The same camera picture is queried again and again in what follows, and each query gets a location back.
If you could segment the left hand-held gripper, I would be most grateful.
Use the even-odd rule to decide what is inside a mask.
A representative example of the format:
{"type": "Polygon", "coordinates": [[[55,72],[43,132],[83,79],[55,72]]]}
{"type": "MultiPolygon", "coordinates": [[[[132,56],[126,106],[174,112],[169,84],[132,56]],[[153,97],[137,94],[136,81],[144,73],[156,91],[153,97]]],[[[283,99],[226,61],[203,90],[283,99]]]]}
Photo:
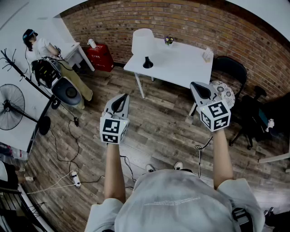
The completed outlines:
{"type": "Polygon", "coordinates": [[[100,138],[108,144],[120,144],[125,136],[129,119],[130,96],[120,94],[110,99],[106,104],[106,112],[100,118],[100,138]]]}

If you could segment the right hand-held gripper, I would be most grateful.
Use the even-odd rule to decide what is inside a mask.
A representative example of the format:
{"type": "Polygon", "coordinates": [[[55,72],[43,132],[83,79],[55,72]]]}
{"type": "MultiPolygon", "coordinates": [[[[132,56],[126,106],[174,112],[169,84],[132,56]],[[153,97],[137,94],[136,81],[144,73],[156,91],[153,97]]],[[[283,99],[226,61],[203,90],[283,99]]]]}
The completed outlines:
{"type": "Polygon", "coordinates": [[[203,82],[191,82],[190,90],[199,105],[200,120],[211,132],[229,126],[231,111],[213,86],[203,82]]]}

